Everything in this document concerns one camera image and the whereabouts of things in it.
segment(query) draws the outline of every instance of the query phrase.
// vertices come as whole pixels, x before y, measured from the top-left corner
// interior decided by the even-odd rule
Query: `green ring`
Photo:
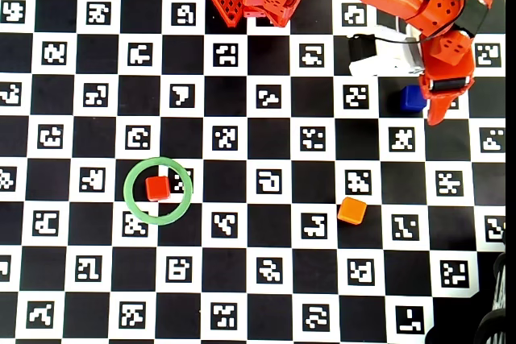
[[[183,182],[183,189],[185,190],[183,199],[179,206],[172,213],[168,213],[162,217],[152,217],[139,209],[135,203],[135,198],[132,192],[138,175],[145,169],[156,165],[166,165],[173,171],[177,172]],[[188,172],[179,163],[169,159],[168,157],[153,157],[151,159],[140,161],[132,168],[132,170],[129,171],[126,180],[123,183],[123,200],[126,202],[127,207],[133,215],[135,215],[140,221],[149,225],[164,226],[175,222],[177,219],[185,215],[186,210],[190,207],[190,203],[192,202],[193,191],[194,187],[192,186],[192,180],[190,179]]]

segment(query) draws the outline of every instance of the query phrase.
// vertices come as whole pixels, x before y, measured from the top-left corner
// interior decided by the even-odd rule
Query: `orange cube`
[[[163,201],[170,197],[170,183],[167,176],[153,176],[145,179],[147,199],[149,201]]]
[[[340,221],[359,225],[364,220],[365,209],[368,205],[362,201],[353,199],[352,197],[345,197],[342,205],[340,205],[339,214],[337,218]]]

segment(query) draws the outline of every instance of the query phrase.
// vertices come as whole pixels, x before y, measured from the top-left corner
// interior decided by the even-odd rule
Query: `blue cube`
[[[405,112],[421,112],[427,107],[428,100],[423,98],[419,85],[408,85],[402,90],[401,108]]]

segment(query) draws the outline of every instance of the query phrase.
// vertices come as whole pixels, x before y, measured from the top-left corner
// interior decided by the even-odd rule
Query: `red cube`
[[[170,197],[170,183],[167,176],[153,176],[145,179],[147,199],[149,201],[163,201]]]

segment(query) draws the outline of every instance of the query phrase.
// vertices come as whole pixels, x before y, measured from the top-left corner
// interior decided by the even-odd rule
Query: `black and white pattern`
[[[414,75],[351,75],[351,36],[403,28],[360,0],[302,0],[283,29],[227,29],[211,0],[0,0],[0,337],[423,344],[450,303],[481,315],[505,248],[504,21],[495,0],[474,86],[428,126],[399,109]],[[193,181],[167,226],[123,202],[156,156]],[[159,167],[133,194],[158,216],[183,192]]]

